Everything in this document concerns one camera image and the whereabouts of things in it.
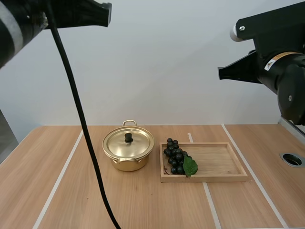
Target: golden saucepan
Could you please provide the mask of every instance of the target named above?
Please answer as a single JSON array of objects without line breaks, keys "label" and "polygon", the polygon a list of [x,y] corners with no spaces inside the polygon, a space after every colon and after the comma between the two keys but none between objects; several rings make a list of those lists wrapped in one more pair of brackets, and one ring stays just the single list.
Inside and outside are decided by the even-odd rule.
[{"label": "golden saucepan", "polygon": [[134,120],[123,122],[122,127],[111,131],[103,140],[105,154],[113,167],[121,171],[135,171],[146,165],[153,146],[152,134],[138,127]]}]

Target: yellow sticker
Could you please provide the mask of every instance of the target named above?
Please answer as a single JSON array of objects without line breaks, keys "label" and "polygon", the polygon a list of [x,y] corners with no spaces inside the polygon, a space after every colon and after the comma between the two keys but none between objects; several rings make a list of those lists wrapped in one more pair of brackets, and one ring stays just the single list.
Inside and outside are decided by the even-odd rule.
[{"label": "yellow sticker", "polygon": [[269,71],[270,68],[272,67],[272,65],[274,65],[274,63],[275,63],[276,61],[278,61],[278,60],[281,59],[282,57],[288,56],[288,55],[290,55],[290,54],[300,54],[300,53],[299,53],[299,52],[283,52],[283,53],[281,53],[281,54],[278,54],[278,55],[276,55],[274,58],[272,58],[272,59],[267,63],[267,65],[265,66],[265,70],[266,70],[266,71]]}]

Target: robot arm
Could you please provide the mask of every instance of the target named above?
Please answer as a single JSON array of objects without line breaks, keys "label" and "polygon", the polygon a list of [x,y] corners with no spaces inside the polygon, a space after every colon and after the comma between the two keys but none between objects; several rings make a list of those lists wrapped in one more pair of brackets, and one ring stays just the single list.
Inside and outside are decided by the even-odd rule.
[{"label": "robot arm", "polygon": [[[43,29],[49,29],[47,0],[0,0],[0,68]],[[107,27],[112,5],[94,0],[51,0],[58,28]]]},{"label": "robot arm", "polygon": [[240,19],[230,35],[253,39],[255,50],[227,67],[219,78],[262,83],[277,94],[282,116],[305,125],[305,2]]}]

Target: wooden tray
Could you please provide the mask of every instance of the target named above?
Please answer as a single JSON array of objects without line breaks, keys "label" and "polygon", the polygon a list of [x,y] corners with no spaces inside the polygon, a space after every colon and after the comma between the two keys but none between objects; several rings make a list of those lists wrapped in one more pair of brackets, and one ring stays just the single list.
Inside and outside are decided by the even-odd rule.
[{"label": "wooden tray", "polygon": [[163,153],[166,143],[160,143],[161,182],[245,182],[248,176],[228,142],[179,143],[198,164],[198,172],[191,177],[171,174],[172,166]]}]

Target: cable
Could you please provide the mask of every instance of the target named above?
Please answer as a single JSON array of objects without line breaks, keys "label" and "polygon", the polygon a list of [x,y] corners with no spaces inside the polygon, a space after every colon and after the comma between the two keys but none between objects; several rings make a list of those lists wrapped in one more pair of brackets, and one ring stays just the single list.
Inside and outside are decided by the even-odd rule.
[{"label": "cable", "polygon": [[88,127],[87,127],[86,120],[85,120],[85,115],[84,115],[84,112],[82,110],[81,100],[80,100],[80,97],[79,97],[78,92],[77,92],[76,83],[75,83],[75,80],[74,80],[74,76],[73,76],[73,73],[72,73],[72,69],[71,69],[66,51],[63,47],[63,44],[61,42],[61,38],[60,38],[59,33],[57,31],[52,6],[51,6],[51,3],[50,3],[49,0],[47,1],[46,8],[47,8],[46,15],[47,15],[47,18],[48,18],[49,26],[50,26],[53,38],[55,40],[58,51],[61,55],[63,65],[65,67],[65,70],[66,70],[66,73],[67,73],[67,76],[68,76],[68,80],[69,80],[70,87],[71,87],[71,90],[72,90],[72,94],[73,94],[73,98],[74,98],[74,101],[75,101],[76,109],[77,109],[78,115],[79,115],[80,120],[81,120],[81,127],[83,129],[84,136],[85,136],[85,139],[86,139],[86,142],[87,142],[88,150],[89,150],[91,160],[92,160],[92,163],[93,163],[93,166],[94,166],[95,174],[96,174],[96,177],[97,177],[97,180],[98,180],[98,183],[99,183],[99,187],[100,187],[102,199],[104,201],[104,205],[105,205],[105,207],[107,209],[107,212],[109,214],[109,217],[112,220],[115,227],[117,229],[121,229],[118,222],[116,221],[112,211],[111,211],[110,205],[109,205],[107,197],[106,197],[106,193],[105,193],[105,189],[104,189],[104,185],[103,185],[103,181],[102,181],[102,176],[101,176],[99,164],[97,162],[96,155],[94,153],[94,149],[93,149],[93,146],[92,146],[92,142],[91,142],[91,139],[90,139]]}]

